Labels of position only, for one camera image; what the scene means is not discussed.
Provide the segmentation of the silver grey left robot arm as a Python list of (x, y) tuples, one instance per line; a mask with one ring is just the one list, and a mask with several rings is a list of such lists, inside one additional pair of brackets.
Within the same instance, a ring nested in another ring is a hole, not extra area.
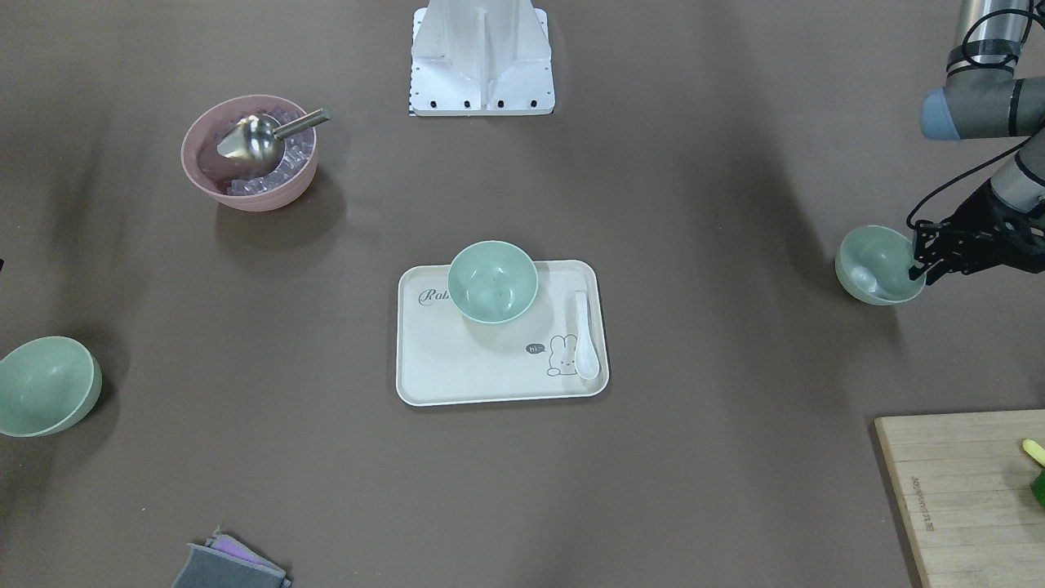
[(996, 265), (1041, 273), (1044, 267), (1044, 83), (1017, 78), (1016, 64), (1041, 1), (963, 1), (945, 64), (945, 83), (925, 97), (926, 138), (1018, 137), (999, 155), (1003, 165), (943, 220), (907, 216), (914, 232), (914, 282), (933, 284), (948, 273), (969, 275)]

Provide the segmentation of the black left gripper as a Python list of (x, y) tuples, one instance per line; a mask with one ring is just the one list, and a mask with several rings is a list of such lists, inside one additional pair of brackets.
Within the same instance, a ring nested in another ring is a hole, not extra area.
[(1018, 211), (997, 196), (989, 183), (938, 224), (914, 225), (911, 282), (932, 286), (945, 273), (969, 275), (996, 265), (1016, 271), (1044, 271), (1043, 198), (1029, 212)]

